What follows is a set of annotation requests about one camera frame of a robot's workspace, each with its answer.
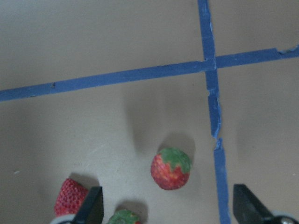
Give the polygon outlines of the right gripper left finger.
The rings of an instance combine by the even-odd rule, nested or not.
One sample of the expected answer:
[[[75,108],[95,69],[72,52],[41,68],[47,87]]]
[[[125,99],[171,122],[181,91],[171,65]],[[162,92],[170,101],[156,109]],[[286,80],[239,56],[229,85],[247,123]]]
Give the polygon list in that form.
[[[54,218],[50,224],[101,224],[104,218],[103,190],[92,187],[76,214]]]

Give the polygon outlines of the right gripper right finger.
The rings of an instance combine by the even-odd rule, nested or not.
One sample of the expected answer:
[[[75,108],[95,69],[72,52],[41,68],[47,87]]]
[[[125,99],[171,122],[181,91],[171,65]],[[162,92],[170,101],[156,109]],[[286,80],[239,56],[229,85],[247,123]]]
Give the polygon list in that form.
[[[289,215],[275,215],[245,184],[234,184],[233,214],[239,224],[297,224]]]

